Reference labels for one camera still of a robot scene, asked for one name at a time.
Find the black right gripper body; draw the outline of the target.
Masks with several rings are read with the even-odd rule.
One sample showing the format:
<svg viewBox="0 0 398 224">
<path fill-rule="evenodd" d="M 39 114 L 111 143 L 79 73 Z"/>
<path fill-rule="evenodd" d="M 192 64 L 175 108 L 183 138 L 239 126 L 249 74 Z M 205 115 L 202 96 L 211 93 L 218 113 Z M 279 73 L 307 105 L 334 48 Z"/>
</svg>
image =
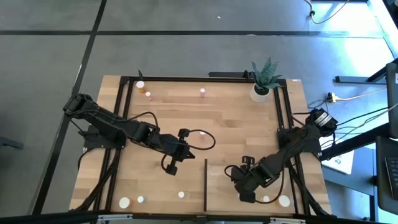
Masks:
<svg viewBox="0 0 398 224">
<path fill-rule="evenodd" d="M 251 156 L 242 157 L 242 165 L 231 169 L 231 180 L 242 202 L 255 203 L 255 191 L 264 187 L 264 171 L 261 162 L 264 157 L 255 162 Z"/>
</svg>

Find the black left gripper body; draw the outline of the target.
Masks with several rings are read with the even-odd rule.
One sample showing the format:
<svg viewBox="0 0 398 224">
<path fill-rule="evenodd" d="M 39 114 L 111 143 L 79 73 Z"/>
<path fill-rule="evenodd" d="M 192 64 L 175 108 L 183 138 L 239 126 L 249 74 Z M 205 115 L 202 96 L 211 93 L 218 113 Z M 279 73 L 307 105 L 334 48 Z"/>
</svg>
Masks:
<svg viewBox="0 0 398 224">
<path fill-rule="evenodd" d="M 175 137 L 171 134 L 161 135 L 162 149 L 164 150 L 164 156 L 161 159 L 161 168 L 167 174 L 175 175 L 178 170 L 176 167 L 176 162 L 182 162 L 188 155 L 188 150 L 190 150 L 190 147 L 188 146 L 185 138 L 189 136 L 189 133 L 190 130 L 183 128 L 179 130 L 178 137 Z M 170 156 L 172 160 L 170 164 L 165 166 L 164 161 L 167 156 Z"/>
</svg>

